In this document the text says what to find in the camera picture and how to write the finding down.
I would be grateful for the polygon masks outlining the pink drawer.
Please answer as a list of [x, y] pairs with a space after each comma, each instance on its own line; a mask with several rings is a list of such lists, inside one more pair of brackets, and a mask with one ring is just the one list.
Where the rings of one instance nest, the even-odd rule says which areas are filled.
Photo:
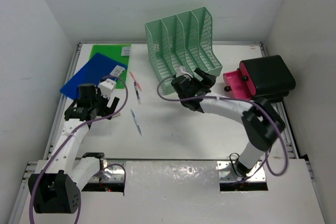
[[239, 69], [223, 74], [224, 91], [231, 98], [251, 100], [252, 95]]

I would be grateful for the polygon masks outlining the black drawer box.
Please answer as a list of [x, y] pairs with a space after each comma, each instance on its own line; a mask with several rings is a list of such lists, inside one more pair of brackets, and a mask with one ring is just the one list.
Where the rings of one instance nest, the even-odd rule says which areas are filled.
[[251, 98], [281, 102], [296, 87], [296, 81], [280, 55], [242, 60], [239, 63], [242, 82]]

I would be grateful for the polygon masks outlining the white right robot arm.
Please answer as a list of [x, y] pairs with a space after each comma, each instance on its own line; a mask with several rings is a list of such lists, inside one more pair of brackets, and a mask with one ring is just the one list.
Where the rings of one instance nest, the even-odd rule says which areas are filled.
[[196, 68], [193, 76], [180, 66], [171, 81], [180, 103], [201, 113], [216, 114], [243, 125], [248, 144], [232, 165], [237, 177], [247, 177], [285, 129], [285, 123], [264, 98], [255, 101], [229, 98], [211, 91], [216, 76]]

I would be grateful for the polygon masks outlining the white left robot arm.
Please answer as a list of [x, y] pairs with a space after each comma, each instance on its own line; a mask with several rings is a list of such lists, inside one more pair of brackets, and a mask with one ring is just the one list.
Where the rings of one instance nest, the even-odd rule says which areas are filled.
[[72, 214], [80, 204], [80, 192], [102, 169], [103, 153], [86, 153], [78, 165], [76, 155], [83, 138], [97, 117], [111, 118], [119, 98], [111, 98], [116, 82], [107, 79], [98, 85], [77, 87], [72, 104], [65, 111], [61, 135], [47, 163], [28, 180], [31, 208], [38, 214]]

